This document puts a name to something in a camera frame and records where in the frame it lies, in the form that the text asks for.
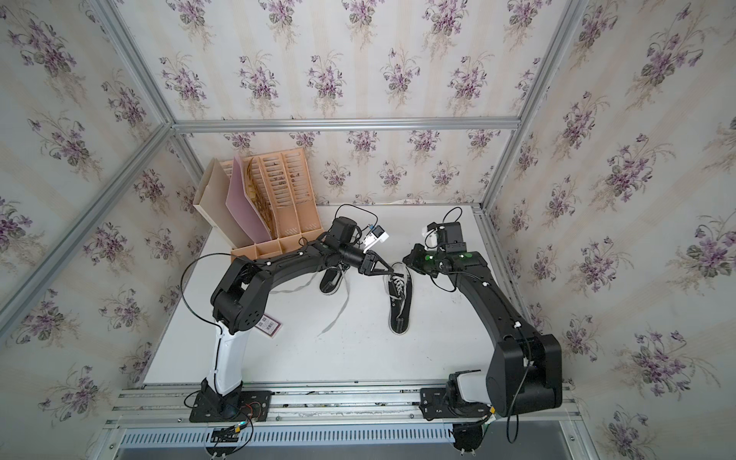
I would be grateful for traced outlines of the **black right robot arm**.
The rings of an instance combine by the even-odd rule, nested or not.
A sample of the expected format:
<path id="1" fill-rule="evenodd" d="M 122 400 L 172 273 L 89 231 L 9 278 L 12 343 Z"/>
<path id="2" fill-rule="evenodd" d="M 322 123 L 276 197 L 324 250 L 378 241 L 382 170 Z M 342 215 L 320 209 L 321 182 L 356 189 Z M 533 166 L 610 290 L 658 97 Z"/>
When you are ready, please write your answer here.
<path id="1" fill-rule="evenodd" d="M 494 407 L 501 416 L 558 408 L 563 403 L 563 360 L 559 340 L 543 335 L 513 307 L 480 253 L 446 253 L 417 243 L 404 257 L 415 272 L 443 274 L 470 302 L 489 337 L 493 355 L 477 392 L 478 374 L 457 378 L 460 397 Z"/>

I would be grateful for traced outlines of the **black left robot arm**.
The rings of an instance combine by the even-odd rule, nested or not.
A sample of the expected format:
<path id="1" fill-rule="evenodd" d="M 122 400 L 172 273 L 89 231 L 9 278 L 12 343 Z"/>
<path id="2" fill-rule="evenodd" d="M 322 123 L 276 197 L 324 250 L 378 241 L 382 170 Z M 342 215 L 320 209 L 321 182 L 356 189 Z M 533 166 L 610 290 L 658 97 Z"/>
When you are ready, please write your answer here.
<path id="1" fill-rule="evenodd" d="M 240 413 L 241 369 L 249 331 L 264 316 L 271 291 L 302 275 L 343 266 L 356 268 L 364 276 L 394 273 L 375 251 L 365 251 L 349 237 L 328 232 L 275 258 L 252 261 L 238 257 L 231 262 L 210 300 L 218 333 L 213 364 L 200 394 L 211 411 L 227 420 Z"/>

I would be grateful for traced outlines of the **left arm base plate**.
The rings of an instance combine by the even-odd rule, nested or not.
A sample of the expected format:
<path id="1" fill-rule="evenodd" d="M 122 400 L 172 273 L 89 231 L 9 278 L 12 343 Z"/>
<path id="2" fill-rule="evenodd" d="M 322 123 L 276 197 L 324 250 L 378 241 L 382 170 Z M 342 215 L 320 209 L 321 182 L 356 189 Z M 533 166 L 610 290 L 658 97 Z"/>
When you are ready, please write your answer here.
<path id="1" fill-rule="evenodd" d="M 205 386 L 195 393 L 189 422 L 264 422 L 268 417 L 271 397 L 272 393 L 269 391 L 243 391 L 237 388 L 226 396 L 220 396 Z"/>

